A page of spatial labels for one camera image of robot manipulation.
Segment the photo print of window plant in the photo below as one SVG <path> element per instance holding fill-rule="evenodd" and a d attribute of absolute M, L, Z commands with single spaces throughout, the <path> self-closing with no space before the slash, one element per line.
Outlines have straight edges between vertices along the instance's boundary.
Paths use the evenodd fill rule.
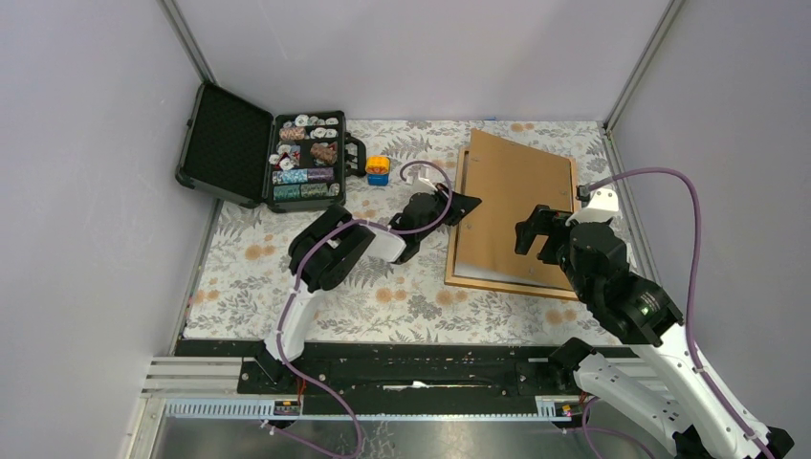
<path fill-rule="evenodd" d="M 493 270 L 483 269 L 471 264 L 455 263 L 453 267 L 453 274 L 459 277 L 471 278 L 482 281 L 498 282 L 505 284 L 526 285 L 533 287 L 543 287 L 542 283 L 536 282 L 530 278 L 514 276 L 505 273 L 499 273 Z"/>

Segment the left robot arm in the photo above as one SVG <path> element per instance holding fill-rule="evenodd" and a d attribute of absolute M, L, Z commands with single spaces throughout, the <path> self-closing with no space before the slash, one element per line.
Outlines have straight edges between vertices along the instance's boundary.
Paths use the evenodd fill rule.
<path fill-rule="evenodd" d="M 260 381 L 275 393 L 296 383 L 296 368 L 324 293 L 337 288 L 365 256 L 391 265 L 409 261 L 441 226 L 455 227 L 482 204 L 478 197 L 437 185 L 412 195 L 386 224 L 357 219 L 340 205 L 326 209 L 288 249 L 291 290 L 265 349 L 256 354 Z"/>

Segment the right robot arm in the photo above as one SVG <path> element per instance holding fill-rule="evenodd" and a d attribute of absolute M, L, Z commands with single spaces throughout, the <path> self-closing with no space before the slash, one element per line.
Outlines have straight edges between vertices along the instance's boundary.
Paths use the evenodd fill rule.
<path fill-rule="evenodd" d="M 545 237 L 538 259 L 560 267 L 578 300 L 668 393 L 627 376 L 581 339 L 550 357 L 554 389 L 579 388 L 612 405 L 676 458 L 783 458 L 791 450 L 786 430 L 760 422 L 710 366 L 694 362 L 681 311 L 661 286 L 631 271 L 626 244 L 607 220 L 585 223 L 538 205 L 515 231 L 518 254 Z"/>

